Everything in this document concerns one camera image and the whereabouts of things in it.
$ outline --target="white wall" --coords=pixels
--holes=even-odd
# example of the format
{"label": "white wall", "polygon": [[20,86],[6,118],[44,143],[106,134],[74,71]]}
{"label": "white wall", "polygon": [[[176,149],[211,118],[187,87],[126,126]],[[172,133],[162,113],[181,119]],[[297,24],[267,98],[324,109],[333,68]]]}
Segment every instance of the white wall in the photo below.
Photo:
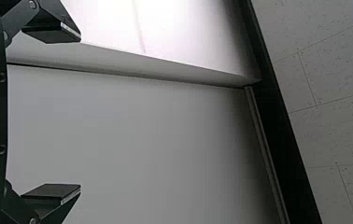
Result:
{"label": "white wall", "polygon": [[62,0],[82,42],[259,77],[242,15],[223,0]]}
{"label": "white wall", "polygon": [[277,223],[240,90],[10,66],[7,176],[82,184],[69,224]]}

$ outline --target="bolt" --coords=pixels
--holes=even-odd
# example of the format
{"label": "bolt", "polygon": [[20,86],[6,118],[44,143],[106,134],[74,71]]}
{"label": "bolt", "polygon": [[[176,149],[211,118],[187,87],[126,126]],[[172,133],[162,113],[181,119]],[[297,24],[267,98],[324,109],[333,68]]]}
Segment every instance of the bolt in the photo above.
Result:
{"label": "bolt", "polygon": [[6,146],[5,145],[0,145],[0,156],[4,155],[6,153]]}
{"label": "bolt", "polygon": [[36,224],[36,218],[31,218],[31,220],[29,221],[29,224]]}
{"label": "bolt", "polygon": [[4,40],[5,40],[5,41],[8,40],[8,34],[6,33],[6,31],[4,31]]}
{"label": "bolt", "polygon": [[36,9],[37,5],[36,5],[36,3],[34,1],[29,1],[29,7],[31,9]]}
{"label": "bolt", "polygon": [[6,81],[6,73],[0,72],[0,82],[5,82]]}
{"label": "bolt", "polygon": [[7,196],[7,187],[5,186],[5,188],[4,188],[4,197],[6,197]]}

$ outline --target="metal frame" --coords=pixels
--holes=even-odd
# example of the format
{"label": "metal frame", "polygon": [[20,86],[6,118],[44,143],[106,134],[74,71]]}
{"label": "metal frame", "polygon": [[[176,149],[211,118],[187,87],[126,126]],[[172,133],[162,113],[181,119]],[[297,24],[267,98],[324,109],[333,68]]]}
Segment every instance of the metal frame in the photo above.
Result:
{"label": "metal frame", "polygon": [[275,167],[279,194],[285,205],[287,222],[321,224],[313,191],[304,168],[275,71],[264,42],[251,0],[239,0],[242,23],[246,26],[262,81],[252,86],[263,134]]}
{"label": "metal frame", "polygon": [[80,196],[80,185],[43,185],[19,196],[6,181],[6,48],[22,30],[45,43],[80,41],[80,30],[60,0],[0,0],[0,224],[62,223]]}

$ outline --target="wall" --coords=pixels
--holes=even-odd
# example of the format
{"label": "wall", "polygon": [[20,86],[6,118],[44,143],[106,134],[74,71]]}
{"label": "wall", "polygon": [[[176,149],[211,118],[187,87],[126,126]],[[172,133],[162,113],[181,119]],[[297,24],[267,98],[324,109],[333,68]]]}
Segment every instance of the wall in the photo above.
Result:
{"label": "wall", "polygon": [[82,184],[66,223],[277,223],[240,90],[10,66],[7,167]]}
{"label": "wall", "polygon": [[324,224],[353,224],[353,0],[253,1]]}
{"label": "wall", "polygon": [[222,0],[63,0],[82,42],[258,77],[241,12]]}

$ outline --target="screw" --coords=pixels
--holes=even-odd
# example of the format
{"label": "screw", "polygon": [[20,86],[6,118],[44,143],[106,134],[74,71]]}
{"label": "screw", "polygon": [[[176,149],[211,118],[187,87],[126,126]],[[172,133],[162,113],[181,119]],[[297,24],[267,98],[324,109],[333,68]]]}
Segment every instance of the screw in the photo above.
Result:
{"label": "screw", "polygon": [[0,145],[0,156],[4,155],[6,153],[6,146],[5,145]]}
{"label": "screw", "polygon": [[36,9],[36,3],[34,1],[29,1],[29,7],[31,9]]}
{"label": "screw", "polygon": [[5,82],[6,81],[6,73],[0,72],[0,82]]}
{"label": "screw", "polygon": [[36,219],[35,218],[31,218],[31,220],[29,221],[29,224],[36,224]]}
{"label": "screw", "polygon": [[8,34],[6,33],[6,31],[4,31],[4,40],[5,40],[5,41],[8,40]]}

